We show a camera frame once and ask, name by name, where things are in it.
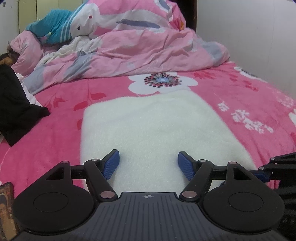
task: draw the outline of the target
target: gray ribbed plate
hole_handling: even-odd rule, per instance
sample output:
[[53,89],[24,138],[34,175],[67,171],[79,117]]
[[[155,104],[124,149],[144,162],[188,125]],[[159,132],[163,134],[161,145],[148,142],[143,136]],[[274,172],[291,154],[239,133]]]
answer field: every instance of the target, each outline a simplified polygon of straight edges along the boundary
[[198,205],[175,193],[122,193],[102,203],[80,227],[60,235],[20,233],[13,241],[284,241],[275,231],[257,235],[226,232],[208,221]]

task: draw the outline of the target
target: pink bedsheet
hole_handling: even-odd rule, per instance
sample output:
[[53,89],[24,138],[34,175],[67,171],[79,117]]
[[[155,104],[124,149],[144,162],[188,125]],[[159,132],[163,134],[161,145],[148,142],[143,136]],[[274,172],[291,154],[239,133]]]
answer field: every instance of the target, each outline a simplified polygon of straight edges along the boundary
[[[93,103],[122,96],[144,96],[191,89],[228,125],[257,167],[272,156],[296,151],[296,105],[263,80],[249,76],[234,63],[193,72],[178,72],[172,86],[160,86],[149,74],[82,79],[52,86],[36,95],[51,115],[43,118],[13,147],[0,143],[0,181],[11,181],[17,196],[57,163],[80,164],[83,112]],[[74,184],[82,185],[76,180]]]

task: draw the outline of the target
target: headboard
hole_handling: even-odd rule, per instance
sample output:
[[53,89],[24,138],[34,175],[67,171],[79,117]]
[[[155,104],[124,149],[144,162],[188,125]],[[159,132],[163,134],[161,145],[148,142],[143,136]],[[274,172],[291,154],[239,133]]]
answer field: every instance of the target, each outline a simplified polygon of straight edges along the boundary
[[[196,30],[197,0],[173,1],[180,7],[186,19],[187,27]],[[21,33],[28,24],[44,18],[51,9],[73,11],[82,2],[83,0],[19,0],[19,31]]]

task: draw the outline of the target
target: teal fabric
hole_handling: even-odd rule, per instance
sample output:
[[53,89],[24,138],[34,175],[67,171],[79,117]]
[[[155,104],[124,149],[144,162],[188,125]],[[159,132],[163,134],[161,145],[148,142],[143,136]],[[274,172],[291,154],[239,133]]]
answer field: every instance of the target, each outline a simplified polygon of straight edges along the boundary
[[41,44],[56,44],[71,39],[71,34],[62,36],[62,29],[69,24],[73,12],[69,10],[53,9],[42,20],[29,24],[26,30],[34,33]]

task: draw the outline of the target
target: smartphone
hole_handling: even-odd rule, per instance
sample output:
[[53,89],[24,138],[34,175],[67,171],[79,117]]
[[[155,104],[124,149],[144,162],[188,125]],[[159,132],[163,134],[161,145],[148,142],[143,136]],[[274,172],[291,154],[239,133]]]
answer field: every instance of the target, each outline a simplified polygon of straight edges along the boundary
[[14,200],[13,185],[11,182],[0,186],[0,240],[12,240],[19,229],[12,215]]

